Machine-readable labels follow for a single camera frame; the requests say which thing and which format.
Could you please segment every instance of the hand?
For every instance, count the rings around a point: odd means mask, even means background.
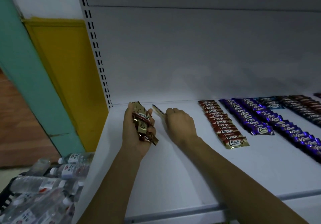
[[[179,147],[197,137],[193,118],[183,110],[168,108],[165,120],[171,140]]]
[[[134,105],[132,103],[128,104],[128,108],[125,111],[124,122],[123,122],[123,144],[122,149],[128,151],[130,154],[135,154],[136,156],[142,159],[148,149],[150,148],[150,142],[148,141],[140,141],[138,137],[137,130],[133,123],[132,112],[134,111]],[[153,109],[149,109],[148,113],[151,115]],[[155,120],[150,117],[150,122],[154,126]],[[156,129],[153,127],[149,127],[147,129],[148,132],[156,134]]]

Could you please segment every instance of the right hand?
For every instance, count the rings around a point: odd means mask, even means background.
[[[177,146],[184,146],[197,137],[193,118],[183,110],[168,108],[165,120],[169,136]]]

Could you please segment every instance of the white metal shelving unit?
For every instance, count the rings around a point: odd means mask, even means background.
[[[310,223],[321,214],[321,165],[280,135],[251,136],[250,147],[227,150],[199,99],[305,94],[321,84],[321,10],[317,0],[80,0],[110,112],[74,222],[121,144],[129,101],[178,107],[195,120],[213,149],[281,198]],[[321,129],[287,109],[280,115],[316,137]],[[225,221],[215,190],[169,140],[160,118],[159,143],[141,163],[126,222]]]

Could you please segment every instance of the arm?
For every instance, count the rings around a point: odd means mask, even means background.
[[[187,113],[169,108],[166,115],[172,141],[220,190],[240,223],[307,224],[281,200],[198,137],[194,121]]]
[[[127,204],[140,162],[150,143],[139,141],[132,119],[133,105],[130,103],[123,122],[123,143],[99,189],[91,200],[78,224],[124,222]]]

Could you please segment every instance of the yellow wall panel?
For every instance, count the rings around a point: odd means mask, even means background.
[[[83,20],[24,20],[86,151],[95,151],[108,109]]]

